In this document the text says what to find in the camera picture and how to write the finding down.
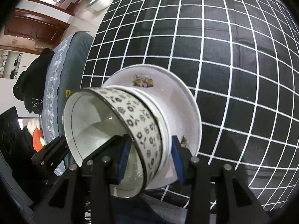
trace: plate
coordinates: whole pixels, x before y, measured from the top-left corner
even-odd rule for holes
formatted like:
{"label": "plate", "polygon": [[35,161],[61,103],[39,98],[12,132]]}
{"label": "plate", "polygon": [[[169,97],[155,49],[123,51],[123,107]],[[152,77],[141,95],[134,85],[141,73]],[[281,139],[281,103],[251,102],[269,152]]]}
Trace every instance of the plate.
{"label": "plate", "polygon": [[[103,87],[136,87],[153,97],[163,110],[171,135],[196,156],[201,143],[201,117],[197,103],[184,82],[166,69],[149,64],[132,65],[114,73]],[[172,156],[146,189],[155,189],[177,180]]]}

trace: metal bolt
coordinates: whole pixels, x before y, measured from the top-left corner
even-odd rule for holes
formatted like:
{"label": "metal bolt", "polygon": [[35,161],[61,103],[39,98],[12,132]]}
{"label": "metal bolt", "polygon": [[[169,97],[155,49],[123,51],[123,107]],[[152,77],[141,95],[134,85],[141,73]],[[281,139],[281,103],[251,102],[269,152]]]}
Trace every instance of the metal bolt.
{"label": "metal bolt", "polygon": [[88,160],[88,161],[86,162],[86,165],[87,165],[87,166],[90,166],[90,165],[92,165],[92,164],[93,164],[93,160],[91,160],[91,159]]}
{"label": "metal bolt", "polygon": [[199,162],[199,158],[196,156],[191,157],[191,162],[197,163]]}
{"label": "metal bolt", "polygon": [[74,171],[74,170],[77,169],[77,165],[76,165],[76,164],[71,164],[70,167],[69,167],[69,169],[70,169],[71,171]]}
{"label": "metal bolt", "polygon": [[111,160],[111,158],[109,156],[104,156],[102,158],[102,162],[104,162],[104,163],[108,163],[108,162],[110,162],[110,160]]}
{"label": "metal bolt", "polygon": [[229,165],[228,163],[226,163],[223,167],[227,171],[230,171],[232,169],[231,165]]}

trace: orange plush toy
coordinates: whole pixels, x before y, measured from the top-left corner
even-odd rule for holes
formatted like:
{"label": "orange plush toy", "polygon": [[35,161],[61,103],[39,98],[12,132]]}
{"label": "orange plush toy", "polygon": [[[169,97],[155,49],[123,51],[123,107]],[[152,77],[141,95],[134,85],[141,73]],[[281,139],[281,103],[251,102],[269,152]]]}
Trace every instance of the orange plush toy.
{"label": "orange plush toy", "polygon": [[40,127],[39,118],[33,118],[27,125],[29,133],[33,137],[33,148],[35,151],[40,151],[46,145],[44,135]]}

